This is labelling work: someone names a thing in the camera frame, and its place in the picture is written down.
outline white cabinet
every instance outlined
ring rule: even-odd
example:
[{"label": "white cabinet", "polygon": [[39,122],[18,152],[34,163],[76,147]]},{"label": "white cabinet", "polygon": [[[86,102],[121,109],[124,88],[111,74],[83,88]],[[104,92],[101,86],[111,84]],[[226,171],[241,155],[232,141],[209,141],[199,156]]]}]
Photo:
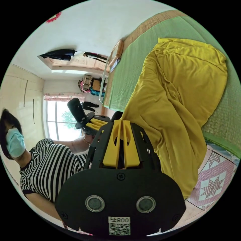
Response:
[{"label": "white cabinet", "polygon": [[[44,138],[42,125],[42,90],[44,80],[17,66],[10,65],[0,88],[0,111],[7,108],[21,123],[27,150]],[[13,178],[19,183],[19,165],[1,157]]]}]

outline pink curtain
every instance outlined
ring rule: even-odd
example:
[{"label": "pink curtain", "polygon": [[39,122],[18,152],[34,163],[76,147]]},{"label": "pink curtain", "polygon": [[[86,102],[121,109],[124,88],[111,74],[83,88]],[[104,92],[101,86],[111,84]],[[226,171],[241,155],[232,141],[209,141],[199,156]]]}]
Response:
[{"label": "pink curtain", "polygon": [[73,98],[78,98],[80,102],[85,101],[85,96],[81,93],[45,93],[44,94],[44,100],[46,101],[69,102]]}]

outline black hair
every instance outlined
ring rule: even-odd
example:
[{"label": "black hair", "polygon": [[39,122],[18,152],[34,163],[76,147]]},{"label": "black hair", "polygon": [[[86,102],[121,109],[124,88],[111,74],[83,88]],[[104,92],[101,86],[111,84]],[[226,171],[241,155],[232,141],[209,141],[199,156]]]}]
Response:
[{"label": "black hair", "polygon": [[13,160],[7,149],[5,122],[7,122],[10,125],[13,125],[15,128],[18,129],[18,131],[21,134],[23,134],[22,127],[19,120],[15,116],[13,116],[7,109],[4,108],[0,118],[0,145],[5,157],[8,158],[9,160]]}]

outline tree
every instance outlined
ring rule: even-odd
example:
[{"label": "tree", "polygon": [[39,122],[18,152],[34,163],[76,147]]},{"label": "tree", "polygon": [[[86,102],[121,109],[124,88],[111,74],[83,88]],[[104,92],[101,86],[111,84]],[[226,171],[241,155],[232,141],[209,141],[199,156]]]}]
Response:
[{"label": "tree", "polygon": [[73,122],[72,124],[71,123],[65,123],[64,126],[68,127],[69,129],[72,129],[72,128],[75,127],[76,120],[75,120],[74,116],[71,114],[70,111],[65,111],[62,114],[62,118],[63,118],[63,122]]}]

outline black and white striped shirt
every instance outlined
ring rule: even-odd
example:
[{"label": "black and white striped shirt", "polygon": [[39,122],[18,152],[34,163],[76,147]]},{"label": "black and white striped shirt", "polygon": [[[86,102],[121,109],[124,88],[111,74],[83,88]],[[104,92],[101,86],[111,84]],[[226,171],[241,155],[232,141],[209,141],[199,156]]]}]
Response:
[{"label": "black and white striped shirt", "polygon": [[39,193],[53,203],[64,182],[83,170],[87,157],[50,138],[39,141],[30,152],[31,161],[20,169],[20,187],[24,194]]}]

